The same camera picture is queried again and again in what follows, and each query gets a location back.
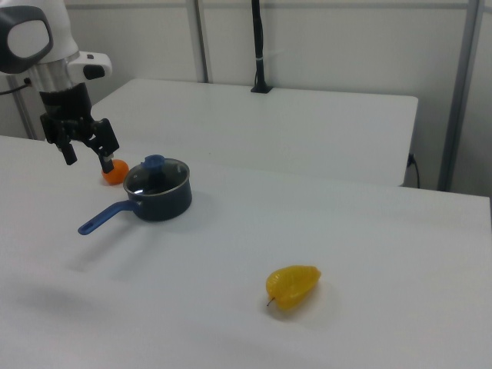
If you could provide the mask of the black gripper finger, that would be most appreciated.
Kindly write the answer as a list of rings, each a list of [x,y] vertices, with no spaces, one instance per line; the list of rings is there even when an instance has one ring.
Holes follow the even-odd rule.
[[[77,161],[77,157],[71,144],[71,122],[54,119],[47,114],[43,114],[40,119],[45,133],[45,140],[58,148],[63,154],[67,165],[73,165]]]
[[[114,169],[113,154],[119,149],[119,143],[107,118],[102,120],[80,120],[81,141],[90,148],[99,159],[105,174]]]

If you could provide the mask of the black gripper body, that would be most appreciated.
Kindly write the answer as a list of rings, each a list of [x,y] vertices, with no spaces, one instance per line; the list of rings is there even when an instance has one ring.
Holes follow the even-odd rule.
[[[40,92],[45,113],[40,117],[46,134],[89,134],[94,119],[91,100],[85,83],[63,91]]]

